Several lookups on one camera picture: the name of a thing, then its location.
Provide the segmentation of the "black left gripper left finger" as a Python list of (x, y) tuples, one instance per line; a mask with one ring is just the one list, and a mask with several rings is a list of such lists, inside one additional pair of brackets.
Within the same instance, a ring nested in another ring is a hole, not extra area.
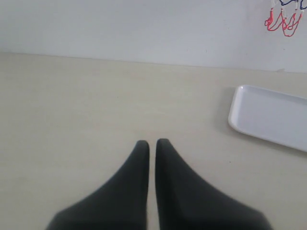
[(49, 230), (145, 230), (150, 149), (137, 141), (120, 169), (98, 190), (58, 212)]

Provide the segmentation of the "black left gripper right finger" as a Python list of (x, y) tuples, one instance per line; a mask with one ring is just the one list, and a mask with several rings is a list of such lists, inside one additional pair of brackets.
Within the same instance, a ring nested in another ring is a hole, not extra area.
[(168, 139), (156, 144), (155, 189), (162, 230), (272, 229), (260, 211), (202, 179)]

